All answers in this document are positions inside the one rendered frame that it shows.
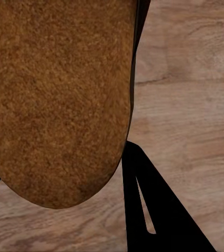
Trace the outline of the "sandal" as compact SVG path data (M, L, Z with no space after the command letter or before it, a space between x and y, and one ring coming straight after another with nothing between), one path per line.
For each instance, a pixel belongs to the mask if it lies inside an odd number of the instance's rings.
M121 161L150 0L0 0L0 178L46 208L97 194Z

